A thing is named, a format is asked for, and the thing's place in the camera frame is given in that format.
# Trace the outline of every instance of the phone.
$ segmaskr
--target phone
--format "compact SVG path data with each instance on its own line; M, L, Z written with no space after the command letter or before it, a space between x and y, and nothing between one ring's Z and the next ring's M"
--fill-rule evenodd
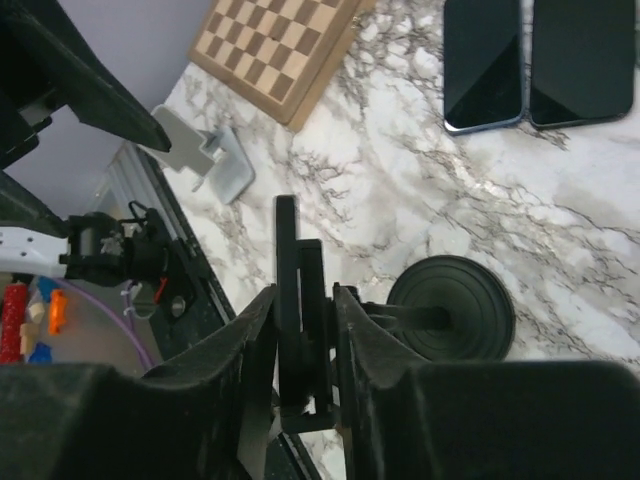
M511 125L523 111L520 0L447 0L445 129L456 135Z
M536 0L531 123L600 123L633 106L635 0Z

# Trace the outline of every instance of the black round base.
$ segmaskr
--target black round base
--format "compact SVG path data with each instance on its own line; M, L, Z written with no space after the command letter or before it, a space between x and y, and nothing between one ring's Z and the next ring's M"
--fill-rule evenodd
M449 330L396 334L428 360L502 360L513 341L509 293L490 270L467 258L443 255L412 265L391 288L387 304L449 312Z

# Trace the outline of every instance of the chessboard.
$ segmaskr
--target chessboard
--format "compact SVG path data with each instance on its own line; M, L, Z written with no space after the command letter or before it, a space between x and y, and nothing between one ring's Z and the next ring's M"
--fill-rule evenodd
M189 58L298 131L375 0L216 0Z

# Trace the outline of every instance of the marble table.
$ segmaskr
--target marble table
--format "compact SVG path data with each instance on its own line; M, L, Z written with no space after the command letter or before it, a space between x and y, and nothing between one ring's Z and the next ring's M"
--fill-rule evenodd
M206 185L192 192L190 172L166 172L234 308L274 280L273 198L293 193L302 236L324 243L328 284L384 302L417 260L464 255L513 296L509 359L603 358L640 373L640 108L604 125L451 138L441 25L440 0L379 0L297 135L188 66L166 103L197 128L234 126L256 170L230 206ZM324 478L344 478L335 433L303 440Z

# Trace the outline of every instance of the stand base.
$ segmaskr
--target stand base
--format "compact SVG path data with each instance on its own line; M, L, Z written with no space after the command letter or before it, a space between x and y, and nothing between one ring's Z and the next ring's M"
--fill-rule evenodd
M400 275L387 303L449 312L452 329L396 333L428 360L502 360L513 341L509 293L490 270L467 258L443 255L419 261Z

